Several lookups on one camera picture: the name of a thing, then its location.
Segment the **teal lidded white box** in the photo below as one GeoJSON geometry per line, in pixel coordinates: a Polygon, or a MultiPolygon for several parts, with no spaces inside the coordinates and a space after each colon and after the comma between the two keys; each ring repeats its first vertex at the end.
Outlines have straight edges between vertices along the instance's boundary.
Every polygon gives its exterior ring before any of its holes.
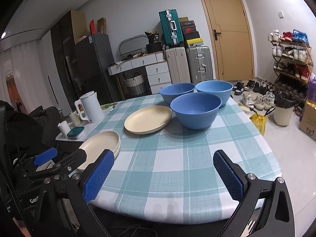
{"type": "Polygon", "coordinates": [[[70,139],[79,139],[85,133],[85,128],[83,126],[77,126],[72,128],[68,132],[68,138],[70,139]]]}

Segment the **yellow plastic bag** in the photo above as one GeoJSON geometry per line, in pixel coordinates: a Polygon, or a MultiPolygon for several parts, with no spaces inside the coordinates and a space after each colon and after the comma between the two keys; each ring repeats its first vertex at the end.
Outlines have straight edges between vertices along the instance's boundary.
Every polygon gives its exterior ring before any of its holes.
{"type": "Polygon", "coordinates": [[[266,131],[266,122],[268,115],[274,112],[275,107],[272,107],[269,110],[267,110],[264,115],[259,114],[255,109],[250,110],[254,112],[254,114],[250,116],[250,120],[252,121],[254,126],[256,126],[257,130],[261,133],[261,135],[264,136],[266,131]]]}

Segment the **teal suitcase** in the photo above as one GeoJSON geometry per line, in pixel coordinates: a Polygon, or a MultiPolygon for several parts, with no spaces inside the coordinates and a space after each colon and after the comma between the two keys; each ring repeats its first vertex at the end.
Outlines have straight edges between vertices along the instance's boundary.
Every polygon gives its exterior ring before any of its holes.
{"type": "Polygon", "coordinates": [[[165,45],[183,47],[184,37],[178,13],[175,9],[159,12],[165,45]]]}

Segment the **beige suitcase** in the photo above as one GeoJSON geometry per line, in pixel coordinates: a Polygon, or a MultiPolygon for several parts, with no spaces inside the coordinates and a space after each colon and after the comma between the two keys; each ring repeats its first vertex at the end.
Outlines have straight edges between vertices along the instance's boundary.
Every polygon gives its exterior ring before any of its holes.
{"type": "Polygon", "coordinates": [[[184,47],[167,49],[166,61],[172,84],[191,82],[187,56],[184,47]]]}

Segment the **blue bowl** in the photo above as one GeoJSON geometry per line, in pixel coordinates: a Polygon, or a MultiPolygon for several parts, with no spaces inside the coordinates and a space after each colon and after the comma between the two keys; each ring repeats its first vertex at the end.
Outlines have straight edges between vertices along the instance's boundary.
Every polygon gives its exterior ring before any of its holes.
{"type": "Polygon", "coordinates": [[[176,83],[163,87],[159,90],[159,94],[162,96],[166,104],[170,105],[172,100],[184,94],[194,92],[195,85],[192,83],[176,83]]]}
{"type": "Polygon", "coordinates": [[[231,95],[233,85],[222,80],[207,80],[196,84],[198,92],[211,93],[221,99],[221,106],[224,106],[231,95]]]}
{"type": "Polygon", "coordinates": [[[221,105],[221,99],[216,95],[197,92],[176,97],[170,103],[170,108],[182,125],[202,130],[211,126],[221,105]]]}

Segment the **small white cup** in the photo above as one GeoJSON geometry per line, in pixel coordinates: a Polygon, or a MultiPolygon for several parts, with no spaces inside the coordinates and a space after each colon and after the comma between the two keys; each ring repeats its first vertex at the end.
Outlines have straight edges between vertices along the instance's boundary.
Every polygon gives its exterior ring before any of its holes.
{"type": "Polygon", "coordinates": [[[59,128],[59,130],[61,131],[61,133],[63,134],[64,137],[67,137],[68,136],[68,132],[71,130],[70,126],[68,125],[66,120],[60,122],[58,124],[58,128],[59,128]]]}

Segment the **black refrigerator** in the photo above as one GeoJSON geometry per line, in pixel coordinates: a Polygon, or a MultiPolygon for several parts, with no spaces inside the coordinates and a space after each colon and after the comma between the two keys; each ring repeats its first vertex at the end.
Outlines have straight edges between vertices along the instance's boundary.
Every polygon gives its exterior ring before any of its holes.
{"type": "Polygon", "coordinates": [[[90,34],[75,45],[78,62],[77,85],[82,94],[97,93],[101,105],[118,102],[121,96],[116,80],[109,74],[114,57],[106,34],[90,34]]]}

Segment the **white electric kettle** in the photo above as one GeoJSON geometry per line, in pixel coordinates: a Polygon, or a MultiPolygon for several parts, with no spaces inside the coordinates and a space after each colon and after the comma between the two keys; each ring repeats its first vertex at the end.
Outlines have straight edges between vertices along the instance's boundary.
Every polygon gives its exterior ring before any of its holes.
{"type": "Polygon", "coordinates": [[[104,118],[103,111],[99,104],[97,93],[90,91],[74,102],[75,108],[81,120],[96,123],[104,118]]]}

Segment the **teal white checkered tablecloth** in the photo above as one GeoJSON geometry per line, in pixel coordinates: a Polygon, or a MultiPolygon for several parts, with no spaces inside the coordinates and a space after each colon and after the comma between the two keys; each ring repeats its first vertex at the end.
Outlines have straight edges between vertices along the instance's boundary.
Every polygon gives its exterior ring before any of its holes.
{"type": "Polygon", "coordinates": [[[229,218],[238,202],[213,165],[223,150],[245,172],[275,180],[281,168],[267,142],[233,99],[206,130],[184,127],[176,117],[162,130],[134,135],[124,127],[133,112],[163,104],[160,95],[120,102],[93,130],[116,131],[120,152],[92,205],[148,221],[203,224],[229,218]]]}

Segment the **cream plate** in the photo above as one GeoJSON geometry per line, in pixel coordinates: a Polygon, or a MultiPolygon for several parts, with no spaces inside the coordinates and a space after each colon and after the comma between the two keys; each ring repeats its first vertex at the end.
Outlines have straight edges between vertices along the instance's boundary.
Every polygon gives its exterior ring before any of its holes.
{"type": "Polygon", "coordinates": [[[112,151],[114,158],[117,158],[120,145],[120,136],[115,131],[105,131],[92,136],[79,147],[86,152],[87,158],[78,170],[83,171],[90,163],[94,163],[105,149],[112,151]]]}
{"type": "Polygon", "coordinates": [[[164,128],[172,118],[172,110],[167,106],[153,105],[130,114],[124,128],[133,134],[145,135],[164,128]]]}

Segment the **wooden door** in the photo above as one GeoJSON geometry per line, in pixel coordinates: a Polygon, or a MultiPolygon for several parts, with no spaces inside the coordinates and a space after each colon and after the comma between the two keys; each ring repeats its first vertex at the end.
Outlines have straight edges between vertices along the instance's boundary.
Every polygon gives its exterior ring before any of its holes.
{"type": "Polygon", "coordinates": [[[250,24],[242,0],[201,0],[211,37],[218,80],[254,77],[250,24]]]}

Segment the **cardboard box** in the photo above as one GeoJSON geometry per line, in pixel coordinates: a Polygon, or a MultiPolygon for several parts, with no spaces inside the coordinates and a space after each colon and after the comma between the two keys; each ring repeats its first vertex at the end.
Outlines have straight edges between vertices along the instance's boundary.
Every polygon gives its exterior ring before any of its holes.
{"type": "Polygon", "coordinates": [[[307,100],[304,106],[304,112],[300,121],[299,129],[309,136],[316,139],[316,109],[315,102],[307,100]]]}

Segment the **stack of shoe boxes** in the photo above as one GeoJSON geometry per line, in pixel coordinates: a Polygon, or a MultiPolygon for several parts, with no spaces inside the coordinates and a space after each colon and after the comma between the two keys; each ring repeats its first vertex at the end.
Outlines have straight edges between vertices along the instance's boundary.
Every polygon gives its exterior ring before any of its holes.
{"type": "Polygon", "coordinates": [[[187,17],[182,17],[179,18],[179,21],[184,37],[185,48],[204,45],[204,41],[197,31],[194,20],[189,20],[187,17]]]}

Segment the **white trash bin black bag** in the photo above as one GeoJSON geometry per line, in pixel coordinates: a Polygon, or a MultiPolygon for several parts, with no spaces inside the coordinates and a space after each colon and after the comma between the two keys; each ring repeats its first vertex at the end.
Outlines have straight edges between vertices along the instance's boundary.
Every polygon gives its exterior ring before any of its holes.
{"type": "Polygon", "coordinates": [[[288,126],[297,100],[295,96],[284,90],[277,90],[274,95],[274,121],[278,126],[288,126]]]}

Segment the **shoe rack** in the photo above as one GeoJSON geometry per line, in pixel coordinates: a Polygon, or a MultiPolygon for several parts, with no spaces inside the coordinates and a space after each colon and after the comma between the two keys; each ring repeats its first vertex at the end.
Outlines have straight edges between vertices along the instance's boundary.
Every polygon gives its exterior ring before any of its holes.
{"type": "Polygon", "coordinates": [[[290,93],[303,102],[314,67],[308,35],[296,29],[283,33],[276,29],[268,34],[268,41],[272,45],[276,90],[290,93]]]}

